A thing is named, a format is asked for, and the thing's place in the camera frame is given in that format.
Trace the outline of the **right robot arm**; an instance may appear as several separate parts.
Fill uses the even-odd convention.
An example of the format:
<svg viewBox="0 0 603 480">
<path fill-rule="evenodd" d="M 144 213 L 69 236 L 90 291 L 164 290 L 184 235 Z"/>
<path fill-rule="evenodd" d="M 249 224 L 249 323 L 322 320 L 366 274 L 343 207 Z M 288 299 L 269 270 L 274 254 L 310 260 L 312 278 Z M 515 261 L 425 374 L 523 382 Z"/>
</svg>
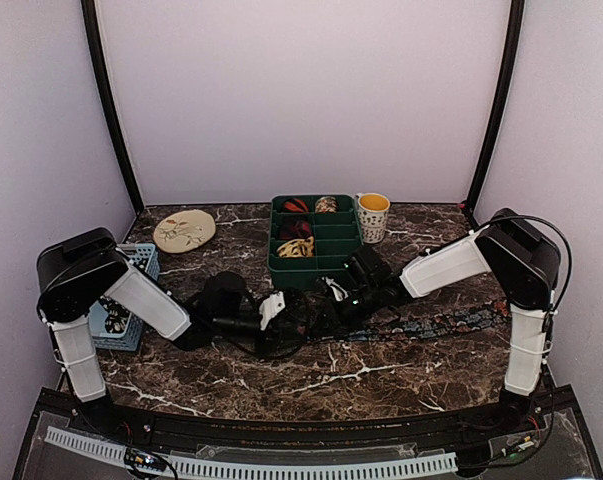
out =
<svg viewBox="0 0 603 480">
<path fill-rule="evenodd" d="M 423 298 L 436 290 L 484 273 L 492 274 L 506 296 L 512 319 L 510 354 L 503 388 L 513 394 L 491 413 L 502 434 L 515 432 L 530 416 L 530 396 L 551 350 L 553 318 L 569 285 L 559 277 L 567 241 L 556 244 L 538 226 L 545 221 L 509 208 L 462 237 L 426 249 L 394 270 L 370 245 L 344 263 L 353 280 L 345 287 L 331 277 L 319 283 L 331 301 L 334 318 L 350 327 L 383 308 Z"/>
</svg>

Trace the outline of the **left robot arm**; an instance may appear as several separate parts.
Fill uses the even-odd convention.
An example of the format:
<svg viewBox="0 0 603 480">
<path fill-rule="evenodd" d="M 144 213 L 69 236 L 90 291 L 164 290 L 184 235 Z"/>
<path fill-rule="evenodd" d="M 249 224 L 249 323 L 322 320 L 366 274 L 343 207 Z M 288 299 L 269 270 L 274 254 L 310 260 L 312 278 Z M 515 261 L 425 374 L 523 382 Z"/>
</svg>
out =
<svg viewBox="0 0 603 480">
<path fill-rule="evenodd" d="M 106 401 L 109 393 L 96 354 L 98 337 L 118 322 L 149 325 L 182 351 L 220 337 L 263 360 L 282 360 L 309 338 L 311 312 L 301 291 L 275 290 L 257 299 L 243 277 L 223 271 L 180 302 L 158 285 L 150 260 L 135 259 L 105 228 L 44 249 L 36 270 L 37 313 L 51 331 L 74 396 L 85 404 L 84 421 L 101 436 L 115 435 L 122 427 L 121 412 Z"/>
</svg>

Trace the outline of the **dark floral necktie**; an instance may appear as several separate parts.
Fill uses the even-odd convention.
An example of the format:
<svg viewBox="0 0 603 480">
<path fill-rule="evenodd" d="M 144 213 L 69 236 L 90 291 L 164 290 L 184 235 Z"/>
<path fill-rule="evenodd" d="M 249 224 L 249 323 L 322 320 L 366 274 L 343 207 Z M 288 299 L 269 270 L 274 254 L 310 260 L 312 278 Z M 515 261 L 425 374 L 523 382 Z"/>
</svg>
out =
<svg viewBox="0 0 603 480">
<path fill-rule="evenodd" d="M 430 340 L 481 331 L 510 320 L 508 304 L 502 300 L 425 316 L 413 314 L 407 306 L 391 307 L 354 325 L 340 323 L 334 309 L 326 306 L 308 328 L 307 338 L 309 343 Z"/>
</svg>

